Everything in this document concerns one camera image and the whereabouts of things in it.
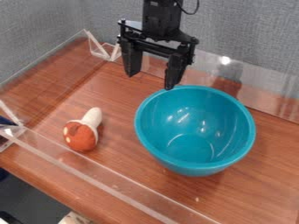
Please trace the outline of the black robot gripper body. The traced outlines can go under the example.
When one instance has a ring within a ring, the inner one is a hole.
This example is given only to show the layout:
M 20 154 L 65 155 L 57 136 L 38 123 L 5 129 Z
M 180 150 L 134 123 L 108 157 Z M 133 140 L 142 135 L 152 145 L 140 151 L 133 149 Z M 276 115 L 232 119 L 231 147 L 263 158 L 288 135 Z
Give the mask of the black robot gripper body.
M 161 57 L 193 55 L 199 40 L 181 31 L 181 16 L 190 16 L 200 8 L 196 0 L 193 11 L 182 8 L 182 0 L 144 0 L 141 21 L 120 19 L 117 43 L 122 57 L 141 57 L 142 52 Z

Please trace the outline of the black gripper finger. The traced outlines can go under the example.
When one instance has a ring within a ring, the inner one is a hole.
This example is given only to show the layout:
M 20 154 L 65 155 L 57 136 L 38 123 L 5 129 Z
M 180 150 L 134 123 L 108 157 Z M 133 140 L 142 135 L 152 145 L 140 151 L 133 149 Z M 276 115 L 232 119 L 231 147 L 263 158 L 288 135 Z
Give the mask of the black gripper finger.
M 142 52 L 134 48 L 134 43 L 125 38 L 120 40 L 120 47 L 125 74 L 132 77 L 141 70 Z
M 185 67 L 188 66 L 189 54 L 176 52 L 169 56 L 164 70 L 164 89 L 170 90 L 181 81 Z

